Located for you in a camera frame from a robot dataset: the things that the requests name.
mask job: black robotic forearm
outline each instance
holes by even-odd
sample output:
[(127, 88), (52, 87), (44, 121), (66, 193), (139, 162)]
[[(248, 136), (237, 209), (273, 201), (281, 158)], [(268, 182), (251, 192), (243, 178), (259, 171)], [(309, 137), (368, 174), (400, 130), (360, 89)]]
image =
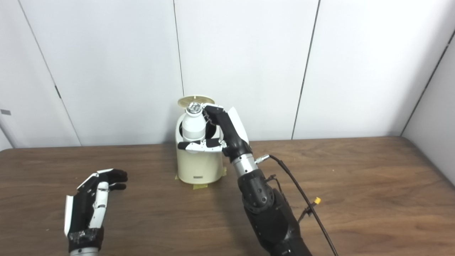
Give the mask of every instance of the black robotic forearm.
[(261, 246), (271, 256), (311, 256), (289, 204), (267, 184), (248, 142), (238, 135), (228, 113), (214, 106), (206, 106), (205, 111), (224, 134), (222, 151), (236, 169), (245, 212)]

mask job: white container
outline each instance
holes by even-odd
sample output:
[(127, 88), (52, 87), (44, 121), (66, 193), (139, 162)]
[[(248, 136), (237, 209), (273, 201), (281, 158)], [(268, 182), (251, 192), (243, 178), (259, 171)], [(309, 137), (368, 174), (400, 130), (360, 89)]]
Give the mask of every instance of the white container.
[[(214, 103), (212, 99), (207, 97), (190, 96), (180, 99), (179, 105), (186, 108), (189, 104), (188, 101)], [(190, 153), (186, 150), (177, 148), (179, 142), (219, 137), (220, 128), (207, 124), (202, 112), (197, 111), (197, 109), (193, 111), (185, 110), (185, 113), (177, 120), (175, 128), (178, 166), (177, 174), (181, 181), (189, 184), (208, 184), (221, 178), (223, 174), (221, 152)]]

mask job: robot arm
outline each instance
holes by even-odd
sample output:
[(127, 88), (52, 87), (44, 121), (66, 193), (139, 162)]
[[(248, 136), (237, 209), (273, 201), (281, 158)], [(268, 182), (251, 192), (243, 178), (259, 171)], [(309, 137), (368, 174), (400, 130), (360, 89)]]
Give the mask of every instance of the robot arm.
[(203, 108), (209, 121), (223, 132), (220, 147), (236, 170), (245, 213), (261, 246), (271, 256), (311, 256), (289, 204), (267, 184), (269, 180), (256, 165), (237, 111), (232, 108), (225, 112), (223, 107), (209, 103)]
[(123, 190), (127, 173), (106, 169), (91, 174), (77, 194), (66, 196), (64, 232), (69, 242), (70, 256), (97, 256), (103, 242), (102, 226), (109, 191)]

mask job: robotic finger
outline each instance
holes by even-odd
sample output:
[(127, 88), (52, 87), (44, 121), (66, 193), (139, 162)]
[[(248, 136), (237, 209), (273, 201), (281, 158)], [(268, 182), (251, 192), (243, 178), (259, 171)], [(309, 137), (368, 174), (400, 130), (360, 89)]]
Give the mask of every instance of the robotic finger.
[(103, 242), (102, 226), (109, 191), (124, 190), (125, 171), (105, 169), (92, 173), (77, 187), (77, 194), (66, 196), (64, 232), (71, 256), (97, 256)]

